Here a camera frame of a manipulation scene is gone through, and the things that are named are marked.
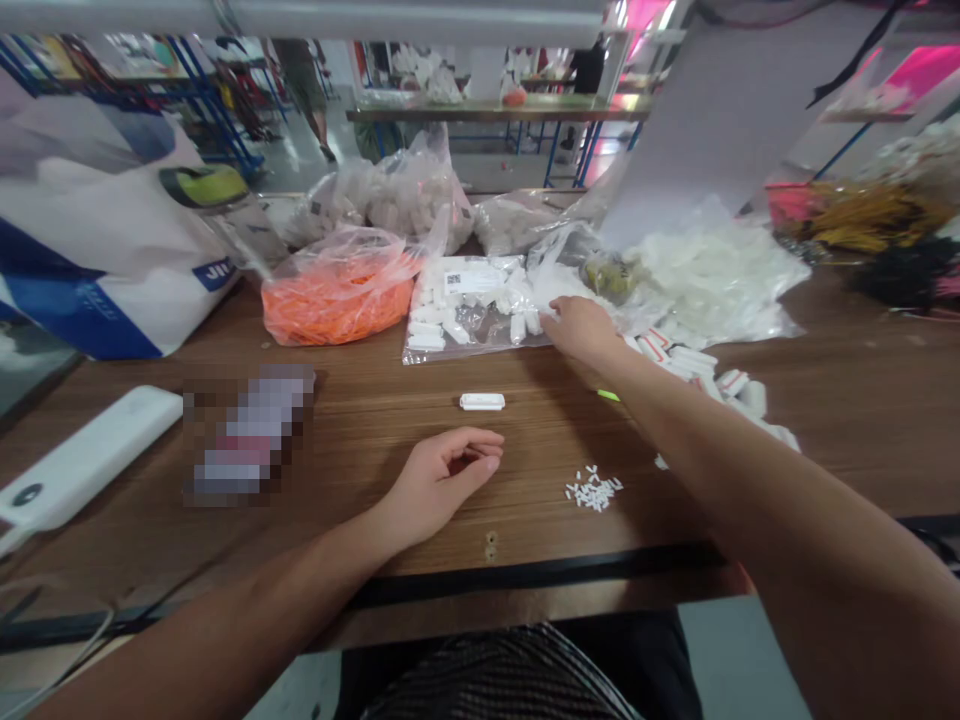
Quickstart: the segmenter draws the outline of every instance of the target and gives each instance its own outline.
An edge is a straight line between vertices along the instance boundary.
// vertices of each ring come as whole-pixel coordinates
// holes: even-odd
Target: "ziplock bag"
[[[28,146],[18,145],[24,134]],[[236,280],[157,171],[202,162],[167,116],[44,97],[0,122],[0,302],[97,360],[176,350]]]
[[[523,256],[434,258],[417,279],[403,364],[549,344],[530,292]]]

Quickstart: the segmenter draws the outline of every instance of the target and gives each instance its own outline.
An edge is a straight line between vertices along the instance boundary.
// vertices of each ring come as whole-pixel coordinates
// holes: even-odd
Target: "pile of small white parts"
[[[451,280],[465,280],[468,275],[474,282],[482,282],[486,289],[450,292],[450,288],[455,287]],[[501,314],[509,315],[513,345],[522,343],[527,334],[543,332],[521,256],[441,257],[431,261],[420,273],[411,304],[407,347],[437,352],[447,346],[445,335],[458,345],[471,344],[470,333],[457,322],[457,309],[461,306],[492,306]]]
[[[603,512],[610,507],[610,498],[612,498],[618,490],[623,490],[623,483],[617,480],[617,478],[601,480],[597,474],[596,465],[587,465],[586,470],[590,473],[587,482],[583,484],[568,484],[564,493],[567,496],[567,500],[576,500],[577,507],[588,507],[597,512]],[[577,470],[577,480],[579,479],[580,471]]]
[[[717,359],[696,350],[675,345],[658,330],[650,330],[637,338],[625,337],[624,342],[643,353],[664,370],[686,380],[717,402],[726,403],[757,427],[800,452],[800,445],[792,432],[782,425],[764,421],[767,414],[767,388],[742,370],[728,370],[715,378]],[[661,470],[667,469],[663,457],[654,461]]]

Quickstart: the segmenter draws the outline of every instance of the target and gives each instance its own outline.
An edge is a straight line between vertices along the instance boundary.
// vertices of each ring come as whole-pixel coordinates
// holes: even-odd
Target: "bundle of wires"
[[[958,245],[933,235],[892,245],[855,276],[855,289],[912,314],[960,322]]]

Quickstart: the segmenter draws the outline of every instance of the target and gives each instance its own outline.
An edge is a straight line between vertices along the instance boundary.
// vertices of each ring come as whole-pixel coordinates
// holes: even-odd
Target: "plastic bag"
[[[661,293],[669,318],[704,347],[802,332],[777,298],[809,278],[810,268],[766,229],[731,218],[715,196],[676,230],[651,233],[623,256],[642,268],[641,288]]]
[[[345,224],[422,237],[447,205],[453,217],[446,253],[452,254],[470,237],[473,212],[450,162],[446,123],[438,123],[418,133],[408,149],[377,165],[348,162],[324,177],[297,204],[283,238],[305,247]]]
[[[444,257],[417,279],[403,364],[547,345],[523,256]]]
[[[539,193],[529,190],[484,200],[474,208],[474,215],[473,229],[486,255],[526,253],[560,219]]]
[[[263,324],[280,345],[342,345],[407,314],[431,254],[378,228],[343,227],[280,265],[263,284]]]
[[[568,220],[584,220],[599,228],[627,172],[629,157],[627,152],[623,151],[614,158],[607,171],[597,178],[583,197],[564,210],[563,217]]]

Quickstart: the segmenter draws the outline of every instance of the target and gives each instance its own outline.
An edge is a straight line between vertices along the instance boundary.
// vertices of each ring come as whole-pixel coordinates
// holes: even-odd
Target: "orange plastic pieces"
[[[263,324],[281,345],[342,345],[407,314],[422,257],[376,228],[344,228],[311,245],[265,282]]]

